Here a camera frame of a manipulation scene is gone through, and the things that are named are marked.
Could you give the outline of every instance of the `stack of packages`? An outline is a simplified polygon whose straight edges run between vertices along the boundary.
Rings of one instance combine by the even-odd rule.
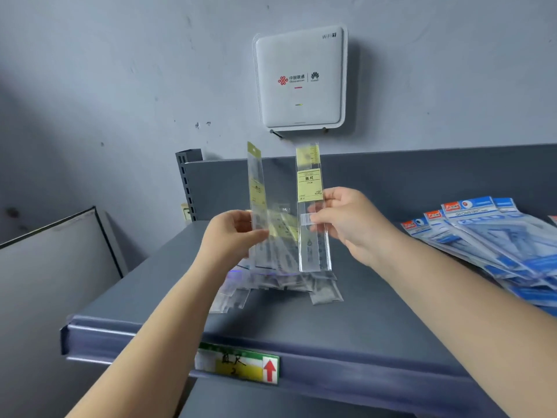
[[[295,290],[309,293],[314,305],[343,301],[331,271],[326,230],[312,231],[307,213],[324,207],[319,147],[298,148],[298,217],[288,204],[268,208],[261,152],[248,143],[248,182],[253,229],[269,231],[269,238],[249,251],[226,276],[213,301],[211,313],[242,309],[253,289]]]
[[[512,294],[557,316],[557,228],[521,213],[512,198],[449,202],[402,226],[412,237],[482,268]]]

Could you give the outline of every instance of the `price tag holder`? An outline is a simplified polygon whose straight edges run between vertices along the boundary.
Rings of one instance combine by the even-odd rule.
[[[279,383],[279,357],[219,344],[201,342],[195,368],[234,379]]]

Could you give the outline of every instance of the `barcode sticker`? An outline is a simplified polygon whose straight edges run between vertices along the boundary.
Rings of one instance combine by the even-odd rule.
[[[310,217],[315,213],[307,213],[307,214],[300,214],[300,225],[301,226],[310,226],[313,223],[310,220]]]

